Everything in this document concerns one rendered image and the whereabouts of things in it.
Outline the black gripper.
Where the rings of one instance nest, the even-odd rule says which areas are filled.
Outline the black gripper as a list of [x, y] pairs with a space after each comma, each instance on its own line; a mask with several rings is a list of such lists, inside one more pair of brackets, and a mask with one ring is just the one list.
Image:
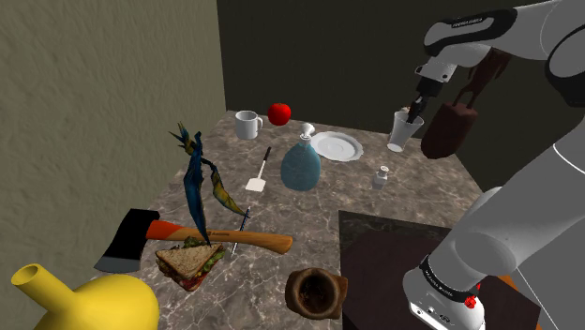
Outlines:
[[421, 77], [416, 86], [416, 91], [419, 97], [411, 103], [408, 111], [407, 122], [412, 124], [419, 114], [426, 108], [427, 98], [435, 98], [443, 89], [443, 83], [427, 78]]

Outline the white tall cup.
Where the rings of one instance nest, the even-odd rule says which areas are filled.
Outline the white tall cup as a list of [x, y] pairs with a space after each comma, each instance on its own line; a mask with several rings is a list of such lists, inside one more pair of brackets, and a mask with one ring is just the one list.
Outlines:
[[394, 123], [387, 143], [389, 150], [402, 152], [406, 142], [425, 123], [420, 116], [417, 116], [411, 123], [408, 119], [409, 113], [407, 111], [401, 110], [394, 113]]

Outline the dark brown handbag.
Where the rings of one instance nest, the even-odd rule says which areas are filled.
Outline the dark brown handbag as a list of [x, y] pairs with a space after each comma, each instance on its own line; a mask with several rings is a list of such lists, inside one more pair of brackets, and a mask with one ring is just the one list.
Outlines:
[[502, 75], [511, 58], [508, 52], [491, 49], [470, 69], [469, 82], [460, 89], [454, 101], [440, 107], [428, 126], [421, 141], [421, 151], [427, 158], [447, 158], [456, 153], [478, 117], [473, 108], [477, 97], [490, 81]]

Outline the small white salt shaker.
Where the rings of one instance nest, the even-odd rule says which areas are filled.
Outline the small white salt shaker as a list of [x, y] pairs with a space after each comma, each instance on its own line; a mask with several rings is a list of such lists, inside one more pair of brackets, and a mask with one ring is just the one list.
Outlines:
[[389, 169], [382, 165], [374, 174], [372, 179], [372, 187], [374, 189], [383, 189], [385, 183], [388, 180]]

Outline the white plate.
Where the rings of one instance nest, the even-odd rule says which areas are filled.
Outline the white plate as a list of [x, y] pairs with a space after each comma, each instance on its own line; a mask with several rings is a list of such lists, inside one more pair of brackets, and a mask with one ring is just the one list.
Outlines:
[[311, 138], [311, 146], [322, 157], [332, 161], [348, 162], [364, 154], [362, 144], [342, 132], [325, 131]]

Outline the blue soap dispenser bottle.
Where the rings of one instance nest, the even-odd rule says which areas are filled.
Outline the blue soap dispenser bottle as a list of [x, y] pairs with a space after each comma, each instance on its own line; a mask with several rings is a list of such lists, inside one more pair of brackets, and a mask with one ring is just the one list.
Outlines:
[[304, 123], [298, 143], [286, 153], [281, 162], [280, 177], [286, 188], [309, 191], [319, 182], [321, 159], [311, 145], [311, 134], [314, 131], [314, 126]]

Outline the red tomato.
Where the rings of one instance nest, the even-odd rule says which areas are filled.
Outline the red tomato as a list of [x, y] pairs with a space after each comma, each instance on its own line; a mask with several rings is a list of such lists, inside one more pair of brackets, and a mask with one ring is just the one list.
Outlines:
[[267, 112], [268, 119], [275, 126], [286, 125], [291, 118], [291, 108], [284, 103], [272, 104]]

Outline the dark robot stand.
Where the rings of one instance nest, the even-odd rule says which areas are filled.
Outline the dark robot stand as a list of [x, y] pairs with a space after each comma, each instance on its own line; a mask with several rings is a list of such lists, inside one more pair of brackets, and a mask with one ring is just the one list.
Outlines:
[[[432, 330], [409, 311], [402, 279], [450, 230], [346, 211], [338, 220], [341, 274], [349, 280], [343, 330]], [[486, 277], [479, 299], [487, 330], [542, 330], [540, 307], [509, 279]]]

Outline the white mug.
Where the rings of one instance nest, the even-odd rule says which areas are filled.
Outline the white mug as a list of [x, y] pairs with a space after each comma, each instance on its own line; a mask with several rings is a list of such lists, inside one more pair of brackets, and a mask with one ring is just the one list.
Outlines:
[[235, 132], [241, 140], [254, 140], [263, 128], [263, 120], [254, 111], [239, 111], [235, 115]]

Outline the blue pen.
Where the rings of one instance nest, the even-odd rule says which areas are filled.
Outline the blue pen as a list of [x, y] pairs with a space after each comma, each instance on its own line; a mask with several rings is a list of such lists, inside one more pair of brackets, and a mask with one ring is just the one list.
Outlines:
[[[247, 220], [249, 219], [249, 213], [250, 213], [250, 209], [251, 209], [251, 206], [249, 206], [249, 207], [247, 208], [247, 211], [246, 211], [246, 213], [245, 213], [245, 215], [244, 215], [244, 218], [243, 218], [243, 220], [242, 220], [242, 222], [241, 222], [241, 225], [240, 225], [240, 227], [239, 227], [239, 231], [240, 231], [240, 232], [241, 232], [241, 231], [243, 231], [243, 230], [245, 229], [245, 226], [246, 226]], [[232, 247], [232, 251], [231, 251], [231, 254], [232, 254], [232, 255], [234, 255], [234, 254], [235, 254], [235, 251], [236, 251], [236, 249], [237, 249], [237, 247], [238, 247], [238, 244], [239, 244], [239, 243], [233, 243], [233, 247]]]

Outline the blue dragon figure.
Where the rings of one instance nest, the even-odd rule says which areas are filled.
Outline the blue dragon figure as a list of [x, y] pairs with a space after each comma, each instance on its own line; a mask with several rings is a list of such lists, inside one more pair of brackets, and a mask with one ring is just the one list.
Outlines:
[[213, 195], [216, 200], [225, 208], [233, 211], [235, 214], [244, 217], [244, 220], [249, 218], [249, 210], [243, 211], [233, 200], [230, 194], [223, 186], [217, 166], [210, 160], [203, 157], [203, 143], [201, 140], [201, 132], [198, 131], [194, 136], [191, 136], [185, 126], [179, 122], [177, 124], [180, 134], [172, 135], [181, 143], [185, 152], [189, 155], [189, 163], [187, 172], [184, 175], [183, 183], [187, 198], [187, 206], [189, 213], [194, 220], [199, 233], [207, 245], [211, 245], [207, 234], [206, 218], [204, 214], [203, 198], [202, 198], [202, 184], [203, 184], [203, 170], [202, 165], [206, 164], [211, 170], [211, 181], [213, 184]]

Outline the triangular sandwich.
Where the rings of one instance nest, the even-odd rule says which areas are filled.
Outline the triangular sandwich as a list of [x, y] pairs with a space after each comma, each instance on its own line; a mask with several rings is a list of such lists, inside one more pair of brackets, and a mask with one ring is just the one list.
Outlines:
[[165, 277], [171, 278], [185, 291], [193, 292], [225, 252], [221, 243], [206, 245], [204, 241], [189, 236], [181, 247], [158, 250], [156, 263]]

